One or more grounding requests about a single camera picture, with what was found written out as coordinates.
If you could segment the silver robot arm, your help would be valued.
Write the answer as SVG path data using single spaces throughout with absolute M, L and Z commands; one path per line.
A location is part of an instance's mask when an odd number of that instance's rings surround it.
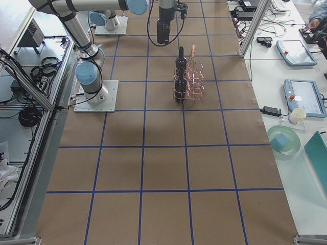
M 96 46 L 77 16 L 79 11 L 115 11 L 129 10 L 133 14 L 142 15 L 149 8 L 149 1 L 29 1 L 38 11 L 55 15 L 64 25 L 73 38 L 80 51 L 82 62 L 77 65 L 75 75 L 84 90 L 85 102 L 89 105 L 102 104 L 108 96 L 102 78 L 102 66 L 105 61 L 103 51 Z M 175 12 L 180 12 L 181 19 L 185 20 L 188 6 L 180 1 L 158 1 L 159 19 L 157 20 L 157 42 L 169 45 L 180 34 L 169 41 L 170 22 L 175 17 Z
M 89 18 L 97 27 L 103 27 L 107 31 L 117 29 L 120 24 L 115 10 L 91 11 Z

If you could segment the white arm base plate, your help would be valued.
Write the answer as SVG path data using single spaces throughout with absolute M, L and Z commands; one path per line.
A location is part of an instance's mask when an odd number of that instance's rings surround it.
M 95 21 L 95 35 L 98 36 L 117 36 L 126 35 L 127 31 L 127 16 L 115 16 L 111 19 L 101 17 Z
M 115 112 L 116 97 L 118 92 L 118 80 L 104 80 L 100 92 L 91 100 L 93 94 L 85 94 L 82 86 L 79 88 L 81 96 L 77 97 L 74 112 L 95 113 Z

